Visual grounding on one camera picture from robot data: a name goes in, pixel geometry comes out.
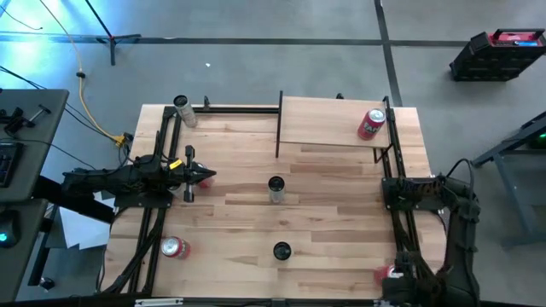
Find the black storage bin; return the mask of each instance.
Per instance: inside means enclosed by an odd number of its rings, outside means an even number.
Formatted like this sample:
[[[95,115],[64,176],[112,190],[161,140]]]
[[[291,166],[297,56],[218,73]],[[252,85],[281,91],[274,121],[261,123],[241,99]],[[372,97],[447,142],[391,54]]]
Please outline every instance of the black storage bin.
[[[450,63],[455,81],[508,81],[546,52],[544,29],[498,29],[470,39]]]

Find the yellow part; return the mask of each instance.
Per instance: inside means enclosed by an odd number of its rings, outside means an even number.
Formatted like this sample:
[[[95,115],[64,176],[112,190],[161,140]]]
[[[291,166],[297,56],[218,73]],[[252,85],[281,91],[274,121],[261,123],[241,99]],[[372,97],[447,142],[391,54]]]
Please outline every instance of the yellow part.
[[[181,164],[182,164],[182,161],[181,161],[180,159],[178,159],[178,160],[176,160],[176,161],[170,163],[170,164],[169,164],[169,168],[170,168],[171,170],[174,170],[175,168],[177,168],[177,167],[178,167],[179,165],[181,165]]]

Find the white paper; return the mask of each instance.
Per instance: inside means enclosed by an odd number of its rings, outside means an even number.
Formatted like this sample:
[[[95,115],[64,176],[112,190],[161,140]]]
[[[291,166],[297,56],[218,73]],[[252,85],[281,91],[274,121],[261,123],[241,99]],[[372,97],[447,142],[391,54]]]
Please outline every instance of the white paper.
[[[102,200],[100,193],[95,193],[95,200],[113,208],[115,199]],[[60,208],[63,232],[67,247],[79,244],[79,249],[102,246],[108,243],[110,224],[85,217],[77,212]]]

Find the yellow cable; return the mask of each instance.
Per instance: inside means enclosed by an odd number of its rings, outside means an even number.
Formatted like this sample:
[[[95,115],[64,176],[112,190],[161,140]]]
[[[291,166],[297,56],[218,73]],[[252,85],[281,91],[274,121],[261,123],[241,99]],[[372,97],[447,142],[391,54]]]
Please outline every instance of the yellow cable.
[[[42,3],[42,5],[45,7],[45,9],[48,10],[51,17],[53,17],[55,19],[55,21],[57,21],[57,24],[59,24],[62,31],[64,31],[64,33],[67,35],[68,39],[70,39],[70,43],[72,44],[72,47],[74,48],[74,51],[76,52],[76,59],[78,61],[78,71],[83,72],[84,69],[82,67],[82,59],[81,59],[81,56],[79,54],[78,47],[76,47],[76,43],[74,42],[72,36],[70,34],[68,34],[67,29],[65,29],[65,27],[62,26],[61,22],[57,19],[57,17],[55,17],[55,15],[53,14],[53,12],[51,12],[51,10],[48,8],[48,6],[45,5],[44,1],[40,0],[40,3]],[[82,102],[82,105],[84,106],[84,110],[87,113],[87,116],[89,116],[89,118],[91,119],[91,122],[93,123],[93,125],[100,132],[104,133],[106,136],[108,136],[111,139],[113,139],[114,141],[116,141],[116,144],[118,146],[121,146],[125,141],[125,136],[123,136],[123,135],[122,136],[113,136],[113,135],[109,134],[96,122],[95,118],[93,118],[93,115],[91,115],[91,112],[87,108],[87,104],[85,103],[85,99],[84,99],[84,79],[81,78],[81,77],[78,77],[78,78],[79,78],[79,89],[78,89],[79,100]]]

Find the blue light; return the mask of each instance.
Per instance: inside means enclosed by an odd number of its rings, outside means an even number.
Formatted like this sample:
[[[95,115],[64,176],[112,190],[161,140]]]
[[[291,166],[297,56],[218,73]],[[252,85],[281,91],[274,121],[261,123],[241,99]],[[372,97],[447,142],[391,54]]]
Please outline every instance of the blue light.
[[[537,42],[516,42],[519,46],[538,46]]]

